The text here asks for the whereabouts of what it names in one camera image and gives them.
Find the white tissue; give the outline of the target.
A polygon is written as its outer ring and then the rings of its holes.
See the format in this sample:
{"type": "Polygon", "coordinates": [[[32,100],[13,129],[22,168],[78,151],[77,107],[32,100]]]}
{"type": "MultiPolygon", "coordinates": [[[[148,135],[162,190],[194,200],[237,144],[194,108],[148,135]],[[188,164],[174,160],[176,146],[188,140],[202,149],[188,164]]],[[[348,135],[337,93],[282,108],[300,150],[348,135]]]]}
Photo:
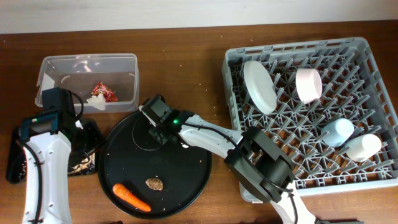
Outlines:
{"type": "Polygon", "coordinates": [[[98,95],[92,95],[87,99],[87,103],[100,111],[104,111],[106,109],[106,99],[102,93],[98,95]]]}

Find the white cup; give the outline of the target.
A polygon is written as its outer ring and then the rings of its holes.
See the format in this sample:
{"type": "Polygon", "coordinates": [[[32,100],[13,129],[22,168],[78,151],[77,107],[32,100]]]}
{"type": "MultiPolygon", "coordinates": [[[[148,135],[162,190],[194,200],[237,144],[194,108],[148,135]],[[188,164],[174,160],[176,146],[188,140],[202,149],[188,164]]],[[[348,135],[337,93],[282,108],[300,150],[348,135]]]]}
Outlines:
{"type": "Polygon", "coordinates": [[[382,141],[374,134],[364,134],[346,143],[346,155],[353,161],[364,162],[381,150],[382,141]]]}

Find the grey plate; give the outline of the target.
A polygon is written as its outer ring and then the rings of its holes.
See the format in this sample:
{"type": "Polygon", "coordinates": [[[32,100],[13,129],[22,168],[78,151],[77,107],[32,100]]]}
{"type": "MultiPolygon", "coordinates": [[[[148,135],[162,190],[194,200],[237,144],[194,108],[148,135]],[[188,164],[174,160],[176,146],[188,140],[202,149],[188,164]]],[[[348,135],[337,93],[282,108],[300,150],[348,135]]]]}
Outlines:
{"type": "Polygon", "coordinates": [[[257,61],[247,61],[243,76],[249,96],[263,114],[271,114],[277,106],[274,83],[266,68],[257,61]]]}

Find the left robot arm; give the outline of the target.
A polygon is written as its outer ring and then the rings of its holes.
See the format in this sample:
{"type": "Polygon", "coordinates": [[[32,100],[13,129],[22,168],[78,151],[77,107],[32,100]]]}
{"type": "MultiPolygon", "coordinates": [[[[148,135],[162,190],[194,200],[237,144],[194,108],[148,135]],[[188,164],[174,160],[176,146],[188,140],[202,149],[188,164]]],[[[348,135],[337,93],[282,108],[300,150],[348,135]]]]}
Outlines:
{"type": "Polygon", "coordinates": [[[76,93],[63,88],[42,92],[43,111],[23,120],[16,144],[27,163],[23,223],[71,223],[68,171],[105,143],[92,119],[76,112],[76,93]]]}

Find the orange carrot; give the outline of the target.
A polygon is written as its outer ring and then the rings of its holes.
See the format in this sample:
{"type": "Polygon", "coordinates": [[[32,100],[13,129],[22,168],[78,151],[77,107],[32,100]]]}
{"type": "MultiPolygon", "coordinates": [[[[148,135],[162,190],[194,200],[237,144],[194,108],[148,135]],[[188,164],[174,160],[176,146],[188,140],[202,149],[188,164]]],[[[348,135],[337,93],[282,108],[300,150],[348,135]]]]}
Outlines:
{"type": "Polygon", "coordinates": [[[115,184],[113,186],[113,193],[121,200],[127,202],[128,204],[136,207],[143,212],[150,212],[152,210],[148,204],[133,195],[131,191],[128,190],[123,184],[115,184]]]}

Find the brown walnut shell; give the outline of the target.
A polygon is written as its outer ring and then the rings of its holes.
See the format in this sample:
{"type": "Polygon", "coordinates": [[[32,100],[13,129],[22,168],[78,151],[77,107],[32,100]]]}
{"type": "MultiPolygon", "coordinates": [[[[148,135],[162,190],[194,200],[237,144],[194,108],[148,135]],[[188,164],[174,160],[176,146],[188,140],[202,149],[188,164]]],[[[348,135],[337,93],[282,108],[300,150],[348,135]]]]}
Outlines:
{"type": "Polygon", "coordinates": [[[163,182],[157,177],[147,179],[146,185],[152,190],[162,191],[164,188],[163,182]]]}

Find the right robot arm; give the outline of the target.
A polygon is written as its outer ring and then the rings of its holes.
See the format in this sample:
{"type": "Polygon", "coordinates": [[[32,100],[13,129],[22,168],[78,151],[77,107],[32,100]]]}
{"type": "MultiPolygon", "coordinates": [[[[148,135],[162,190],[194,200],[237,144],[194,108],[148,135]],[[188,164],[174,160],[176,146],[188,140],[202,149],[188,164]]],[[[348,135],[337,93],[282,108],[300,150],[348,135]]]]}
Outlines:
{"type": "Polygon", "coordinates": [[[271,203],[283,223],[321,223],[300,198],[294,164],[260,129],[246,132],[209,123],[191,111],[150,110],[145,113],[157,139],[178,140],[223,158],[242,186],[262,202],[271,203]]]}

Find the blue cup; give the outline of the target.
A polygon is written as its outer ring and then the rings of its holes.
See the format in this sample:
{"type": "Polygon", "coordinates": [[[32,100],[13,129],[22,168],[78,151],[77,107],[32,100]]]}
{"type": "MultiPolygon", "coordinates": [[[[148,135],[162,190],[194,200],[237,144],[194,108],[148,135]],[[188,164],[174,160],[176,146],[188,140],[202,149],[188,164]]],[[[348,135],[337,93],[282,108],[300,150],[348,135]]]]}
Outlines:
{"type": "Polygon", "coordinates": [[[323,142],[332,147],[339,147],[353,134],[354,125],[346,118],[339,118],[327,124],[321,130],[325,134],[323,142]]]}

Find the red snack wrapper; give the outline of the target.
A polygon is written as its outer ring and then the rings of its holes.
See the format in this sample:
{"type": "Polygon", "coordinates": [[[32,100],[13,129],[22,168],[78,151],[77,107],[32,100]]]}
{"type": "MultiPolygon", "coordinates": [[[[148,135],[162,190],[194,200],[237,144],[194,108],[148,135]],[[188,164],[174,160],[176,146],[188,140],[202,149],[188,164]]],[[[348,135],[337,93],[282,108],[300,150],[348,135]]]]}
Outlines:
{"type": "Polygon", "coordinates": [[[107,103],[118,102],[118,98],[115,95],[114,91],[107,87],[103,82],[98,82],[91,94],[95,96],[103,94],[105,102],[107,103]]]}

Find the pink bowl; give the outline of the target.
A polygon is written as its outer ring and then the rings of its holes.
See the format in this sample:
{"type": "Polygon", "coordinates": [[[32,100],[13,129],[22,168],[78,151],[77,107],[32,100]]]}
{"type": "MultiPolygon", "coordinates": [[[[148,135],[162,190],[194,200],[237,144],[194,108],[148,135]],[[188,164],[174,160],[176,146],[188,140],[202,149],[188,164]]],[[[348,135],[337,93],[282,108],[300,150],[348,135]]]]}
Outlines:
{"type": "Polygon", "coordinates": [[[295,76],[295,86],[300,101],[305,104],[319,99],[322,95],[322,80],[317,70],[300,68],[295,76]]]}

